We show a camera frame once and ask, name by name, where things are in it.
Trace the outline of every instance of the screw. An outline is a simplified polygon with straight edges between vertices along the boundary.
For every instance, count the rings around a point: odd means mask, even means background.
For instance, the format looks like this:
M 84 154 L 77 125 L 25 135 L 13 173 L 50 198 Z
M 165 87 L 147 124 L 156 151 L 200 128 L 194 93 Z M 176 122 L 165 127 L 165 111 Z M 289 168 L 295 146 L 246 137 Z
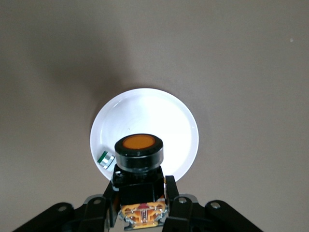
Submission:
M 179 203 L 181 203 L 181 204 L 184 204 L 184 203 L 187 202 L 186 198 L 184 198 L 184 197 L 178 198 L 178 201 L 179 201 Z
M 212 208 L 214 208 L 214 209 L 220 209 L 220 205 L 219 205 L 219 203 L 217 203 L 217 202 L 212 202 L 211 203 L 211 206 L 212 206 Z
M 58 208 L 58 211 L 59 211 L 59 212 L 63 212 L 63 211 L 65 211 L 66 209 L 67 209 L 66 206 L 62 206 L 62 207 Z
M 96 199 L 93 204 L 100 204 L 101 203 L 101 200 L 100 199 Z

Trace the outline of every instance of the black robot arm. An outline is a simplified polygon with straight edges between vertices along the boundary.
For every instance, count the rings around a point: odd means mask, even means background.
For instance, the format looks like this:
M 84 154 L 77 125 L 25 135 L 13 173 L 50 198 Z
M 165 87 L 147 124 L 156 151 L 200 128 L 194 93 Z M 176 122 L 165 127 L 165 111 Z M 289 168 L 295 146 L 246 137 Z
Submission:
M 169 216 L 162 232 L 262 232 L 223 201 L 203 207 L 194 196 L 180 195 L 172 175 L 166 176 L 166 201 Z M 55 204 L 14 232 L 108 232 L 119 210 L 119 192 L 110 182 L 103 195 L 89 197 L 81 207 Z

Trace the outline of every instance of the small green object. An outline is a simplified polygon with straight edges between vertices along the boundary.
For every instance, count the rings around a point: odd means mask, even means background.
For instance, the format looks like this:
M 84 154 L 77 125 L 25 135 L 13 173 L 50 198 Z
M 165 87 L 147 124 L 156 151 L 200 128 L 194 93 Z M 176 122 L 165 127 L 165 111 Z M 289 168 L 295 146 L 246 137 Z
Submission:
M 103 154 L 101 155 L 100 159 L 98 160 L 98 163 L 101 163 L 102 160 L 105 158 L 105 156 L 107 155 L 108 151 L 104 151 Z

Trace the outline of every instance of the white plate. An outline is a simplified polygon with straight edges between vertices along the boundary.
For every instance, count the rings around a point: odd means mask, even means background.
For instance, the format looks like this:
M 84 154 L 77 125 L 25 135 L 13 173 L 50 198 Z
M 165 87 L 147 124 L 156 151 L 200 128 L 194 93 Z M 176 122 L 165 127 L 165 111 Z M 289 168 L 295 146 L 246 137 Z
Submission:
M 189 170 L 197 155 L 197 124 L 184 103 L 158 89 L 130 90 L 103 106 L 92 125 L 92 157 L 107 179 L 111 179 L 112 170 L 104 169 L 97 162 L 103 151 L 115 154 L 115 143 L 136 133 L 153 134 L 162 139 L 163 174 L 173 175 L 176 181 Z

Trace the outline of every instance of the gray surface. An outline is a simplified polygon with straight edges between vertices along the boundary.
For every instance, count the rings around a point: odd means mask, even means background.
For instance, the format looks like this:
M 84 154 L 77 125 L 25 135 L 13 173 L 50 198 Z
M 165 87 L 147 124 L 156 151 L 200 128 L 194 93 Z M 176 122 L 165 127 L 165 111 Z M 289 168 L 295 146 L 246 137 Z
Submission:
M 181 192 L 265 231 L 308 231 L 308 12 L 292 0 L 1 2 L 0 230 L 102 193 L 93 119 L 153 87 L 199 128 Z

